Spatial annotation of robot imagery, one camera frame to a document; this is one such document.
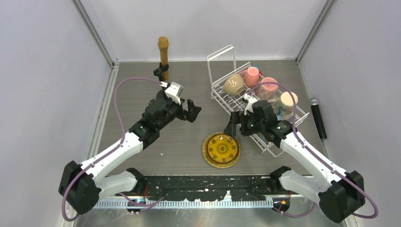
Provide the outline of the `beige ceramic bowl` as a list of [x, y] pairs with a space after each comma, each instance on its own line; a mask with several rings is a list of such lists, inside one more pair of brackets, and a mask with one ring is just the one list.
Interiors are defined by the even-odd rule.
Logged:
[[231, 96], [236, 96], [244, 90], [244, 81], [240, 74], [231, 76], [223, 85], [223, 91]]

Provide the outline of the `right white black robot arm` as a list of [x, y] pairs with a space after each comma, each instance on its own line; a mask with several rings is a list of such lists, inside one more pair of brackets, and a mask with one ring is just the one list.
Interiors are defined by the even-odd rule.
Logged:
[[244, 111], [231, 112], [224, 133], [236, 136], [237, 125], [243, 136], [262, 134], [276, 147], [295, 158], [313, 178], [304, 177], [287, 166], [270, 174], [270, 189], [276, 194], [293, 191], [318, 204], [328, 219], [342, 222], [365, 204], [364, 179], [348, 172], [315, 149], [287, 120], [278, 120], [267, 101], [251, 101]]

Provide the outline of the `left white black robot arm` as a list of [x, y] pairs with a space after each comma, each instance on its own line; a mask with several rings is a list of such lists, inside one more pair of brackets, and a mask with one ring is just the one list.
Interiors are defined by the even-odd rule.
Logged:
[[201, 111], [191, 99], [187, 109], [184, 99], [160, 90], [138, 120], [125, 135], [98, 155], [78, 164], [70, 161], [64, 168], [59, 186], [63, 203], [68, 203], [79, 215], [89, 212], [103, 198], [120, 192], [134, 196], [145, 190], [143, 175], [135, 168], [128, 168], [118, 175], [109, 173], [123, 161], [140, 153], [155, 142], [160, 131], [174, 119], [194, 122]]

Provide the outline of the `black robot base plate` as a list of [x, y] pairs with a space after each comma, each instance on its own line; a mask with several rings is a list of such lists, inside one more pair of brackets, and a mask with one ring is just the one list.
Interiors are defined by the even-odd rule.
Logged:
[[126, 196], [146, 196], [165, 201], [221, 201], [231, 195], [233, 201], [261, 201], [267, 195], [289, 197], [278, 182], [263, 175], [165, 175], [145, 176], [140, 190], [123, 192]]

